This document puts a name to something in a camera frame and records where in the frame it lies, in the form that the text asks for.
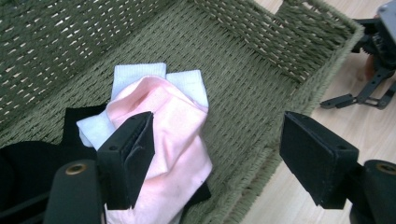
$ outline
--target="wooden floor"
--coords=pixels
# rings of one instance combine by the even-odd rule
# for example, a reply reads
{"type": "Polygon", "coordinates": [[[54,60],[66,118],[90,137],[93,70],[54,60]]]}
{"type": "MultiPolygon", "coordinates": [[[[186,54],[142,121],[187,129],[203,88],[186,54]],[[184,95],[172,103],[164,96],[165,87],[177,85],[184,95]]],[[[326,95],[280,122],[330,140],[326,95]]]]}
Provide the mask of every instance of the wooden floor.
{"type": "MultiPolygon", "coordinates": [[[[325,0],[355,19],[372,18],[384,0],[325,0]]],[[[259,4],[275,12],[280,6],[278,0],[257,0],[259,4]]],[[[364,86],[364,64],[367,56],[350,55],[323,100],[339,95],[356,95],[364,86]]],[[[376,92],[382,96],[394,77],[380,86],[376,92]]],[[[317,108],[312,118],[342,136],[357,147],[361,153],[359,163],[380,159],[396,163],[396,100],[385,110],[365,105],[353,105],[343,109],[325,110],[317,108]]],[[[344,210],[324,210],[316,207],[309,194],[291,174],[285,163],[281,163],[276,173],[263,189],[262,195],[251,207],[243,223],[349,223],[350,203],[344,210]]]]}

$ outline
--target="pink cloth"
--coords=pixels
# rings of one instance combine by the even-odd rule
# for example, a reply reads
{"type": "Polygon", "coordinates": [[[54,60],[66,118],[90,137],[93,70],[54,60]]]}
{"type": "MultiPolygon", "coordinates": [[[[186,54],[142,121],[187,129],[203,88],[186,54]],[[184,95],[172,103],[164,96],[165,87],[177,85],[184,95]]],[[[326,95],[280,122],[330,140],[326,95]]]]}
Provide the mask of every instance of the pink cloth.
{"type": "Polygon", "coordinates": [[[116,128],[146,111],[154,113],[154,158],[135,208],[106,211],[108,223],[169,223],[212,169],[199,135],[207,107],[163,78],[143,77],[120,92],[106,109],[116,128]]]}

